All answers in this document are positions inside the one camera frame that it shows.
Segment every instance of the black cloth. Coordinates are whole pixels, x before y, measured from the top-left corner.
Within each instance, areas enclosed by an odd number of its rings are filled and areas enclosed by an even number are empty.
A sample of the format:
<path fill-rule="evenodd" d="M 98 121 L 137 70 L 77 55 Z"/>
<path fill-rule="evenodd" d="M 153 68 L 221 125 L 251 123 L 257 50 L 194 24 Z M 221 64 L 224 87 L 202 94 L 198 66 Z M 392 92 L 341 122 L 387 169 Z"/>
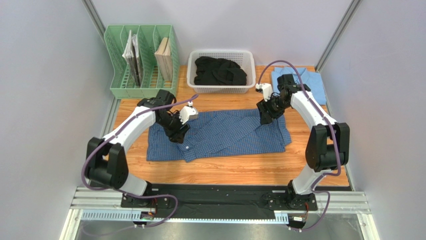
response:
<path fill-rule="evenodd" d="M 234 61 L 201 56 L 195 60 L 195 65 L 195 85 L 247 85 L 247 74 Z"/>

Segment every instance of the robotic arm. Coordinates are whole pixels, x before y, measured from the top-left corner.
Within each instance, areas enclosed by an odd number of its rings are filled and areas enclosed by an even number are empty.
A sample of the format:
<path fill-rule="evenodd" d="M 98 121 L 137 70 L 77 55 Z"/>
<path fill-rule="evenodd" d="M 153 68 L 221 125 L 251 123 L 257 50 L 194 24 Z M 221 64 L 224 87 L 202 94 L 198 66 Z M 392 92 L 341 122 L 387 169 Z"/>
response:
<path fill-rule="evenodd" d="M 161 106 L 170 105 L 172 101 L 176 102 L 173 94 L 160 90 L 156 97 L 142 99 L 133 113 L 114 131 L 103 138 L 93 137 L 87 144 L 87 157 L 105 140 L 111 137 L 112 140 L 98 149 L 89 160 L 84 170 L 85 177 L 101 187 L 142 196 L 150 183 L 129 173 L 126 153 L 130 146 L 154 123 L 164 128 L 170 141 L 183 143 L 184 136 L 190 128 L 187 124 L 188 120 L 198 117 L 198 112 L 192 107 L 191 101 L 181 111 L 171 113 L 169 111 L 172 107 L 159 109 Z"/>
<path fill-rule="evenodd" d="M 338 169 L 334 145 L 327 144 L 327 138 L 331 138 L 332 133 L 325 118 L 334 129 L 341 166 L 348 163 L 349 154 L 349 126 L 330 117 L 314 100 L 309 87 L 304 84 L 304 88 L 308 97 L 302 91 L 302 86 L 295 83 L 292 74 L 278 78 L 279 94 L 273 93 L 268 83 L 256 85 L 256 91 L 263 94 L 263 100 L 257 103 L 261 124 L 271 123 L 283 115 L 286 108 L 292 107 L 311 129 L 305 151 L 306 166 L 298 177 L 288 183 L 286 205 L 292 209 L 298 209 L 311 201 L 313 189 L 322 180 L 321 175 Z"/>

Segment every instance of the basket rim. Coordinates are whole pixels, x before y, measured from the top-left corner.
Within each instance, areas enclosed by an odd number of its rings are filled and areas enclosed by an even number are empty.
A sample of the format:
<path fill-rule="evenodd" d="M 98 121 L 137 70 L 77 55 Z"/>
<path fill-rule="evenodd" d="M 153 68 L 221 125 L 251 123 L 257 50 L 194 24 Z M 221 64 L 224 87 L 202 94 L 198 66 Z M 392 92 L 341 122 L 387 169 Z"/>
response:
<path fill-rule="evenodd" d="M 253 83 L 250 85 L 244 85 L 244 86 L 230 86 L 230 85 L 194 85 L 191 84 L 190 76 L 190 64 L 192 63 L 194 54 L 199 53 L 208 53 L 208 54 L 248 54 L 250 56 L 250 65 L 251 65 L 251 76 Z M 256 68 L 255 68 L 255 59 L 253 58 L 253 54 L 251 51 L 248 50 L 239 50 L 239 49 L 199 49 L 194 50 L 189 54 L 188 59 L 188 68 L 186 70 L 186 84 L 188 84 L 189 87 L 195 89 L 251 89 L 256 84 Z"/>

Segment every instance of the gray floor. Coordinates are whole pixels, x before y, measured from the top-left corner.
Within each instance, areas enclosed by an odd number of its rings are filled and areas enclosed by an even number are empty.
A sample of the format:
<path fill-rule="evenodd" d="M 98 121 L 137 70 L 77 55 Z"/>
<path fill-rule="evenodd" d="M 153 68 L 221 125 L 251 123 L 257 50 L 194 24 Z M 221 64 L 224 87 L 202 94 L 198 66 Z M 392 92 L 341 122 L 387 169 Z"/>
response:
<path fill-rule="evenodd" d="M 318 219 L 309 215 L 310 226 Z M 80 226 L 91 234 L 103 234 L 131 226 L 124 221 L 82 221 Z M 329 214 L 313 230 L 297 233 L 277 224 L 239 223 L 165 223 L 153 228 L 133 228 L 105 237 L 90 237 L 78 233 L 77 240 L 363 240 L 356 214 Z"/>

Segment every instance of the plaid shirt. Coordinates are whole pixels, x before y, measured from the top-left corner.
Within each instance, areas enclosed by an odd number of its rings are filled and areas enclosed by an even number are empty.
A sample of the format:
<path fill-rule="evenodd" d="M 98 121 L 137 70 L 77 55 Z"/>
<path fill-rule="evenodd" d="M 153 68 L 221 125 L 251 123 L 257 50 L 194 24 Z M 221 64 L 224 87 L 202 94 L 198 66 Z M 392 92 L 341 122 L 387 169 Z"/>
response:
<path fill-rule="evenodd" d="M 257 109 L 200 112 L 188 122 L 183 144 L 170 142 L 157 123 L 149 128 L 147 161 L 174 161 L 279 153 L 291 143 L 284 116 L 260 124 Z"/>

